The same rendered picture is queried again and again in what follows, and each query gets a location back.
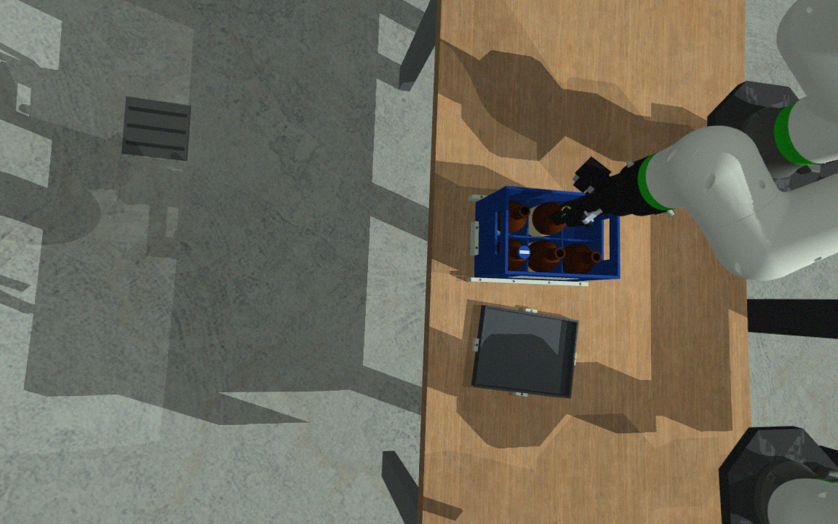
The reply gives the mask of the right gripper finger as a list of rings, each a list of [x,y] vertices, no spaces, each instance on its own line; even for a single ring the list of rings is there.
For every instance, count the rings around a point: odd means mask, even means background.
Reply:
[[[601,209],[598,211],[593,211],[591,209],[591,203],[596,202],[597,200],[601,200],[601,194],[596,194],[594,198],[586,200],[584,205],[578,205],[577,207],[573,207],[571,209],[564,207],[563,211],[550,213],[549,218],[556,226],[561,225],[561,223],[567,223],[569,228],[573,228],[573,226],[585,225],[586,228],[591,228],[592,222],[594,221],[592,219],[596,218],[599,213],[602,213]]]
[[[596,196],[596,194],[598,194],[598,192],[596,192],[596,189],[594,189],[594,191],[592,191],[592,193],[586,192],[585,194],[586,194],[585,196],[580,196],[580,198],[577,198],[577,199],[574,199],[574,200],[569,200],[569,202],[565,202],[565,203],[563,203],[563,205],[560,205],[559,207],[562,208],[562,207],[565,207],[565,206],[569,206],[569,207],[573,208],[573,207],[577,207],[578,205],[584,205],[586,200],[589,200],[590,198],[594,198]]]

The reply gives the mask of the brown glass bottle with yellow cap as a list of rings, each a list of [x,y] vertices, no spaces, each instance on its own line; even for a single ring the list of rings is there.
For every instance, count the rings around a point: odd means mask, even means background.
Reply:
[[[565,228],[567,223],[556,226],[549,218],[550,213],[563,211],[564,207],[561,208],[559,206],[560,204],[558,202],[546,202],[544,205],[538,205],[530,209],[529,237],[545,237],[550,234],[556,234]]]

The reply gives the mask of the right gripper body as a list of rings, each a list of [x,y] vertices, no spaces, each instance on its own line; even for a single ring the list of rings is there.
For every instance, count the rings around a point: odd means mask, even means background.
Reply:
[[[619,175],[619,173],[618,173]],[[615,191],[615,183],[618,181],[618,175],[613,175],[609,177],[602,186],[601,190],[601,200],[597,200],[596,202],[591,203],[591,209],[593,211],[598,211],[601,209],[602,213],[599,213],[597,216],[603,216],[605,213],[612,213],[613,215],[617,216],[625,216],[630,215],[631,213],[626,211],[626,209],[620,205],[618,200],[618,194]]]

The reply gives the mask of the brown glass bottle with blue cap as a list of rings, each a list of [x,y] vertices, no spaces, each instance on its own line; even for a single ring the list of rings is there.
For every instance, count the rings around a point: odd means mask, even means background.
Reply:
[[[518,271],[525,265],[531,250],[516,239],[508,239],[508,271]]]

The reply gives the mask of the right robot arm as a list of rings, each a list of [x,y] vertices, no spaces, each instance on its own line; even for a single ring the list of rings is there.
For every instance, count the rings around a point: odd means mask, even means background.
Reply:
[[[741,130],[694,130],[628,160],[616,181],[620,205],[633,215],[670,218],[685,207],[719,264],[751,281],[838,253],[838,173],[788,192],[773,181],[798,169],[817,175],[838,159],[838,0],[797,0],[777,47],[807,98],[759,109]]]

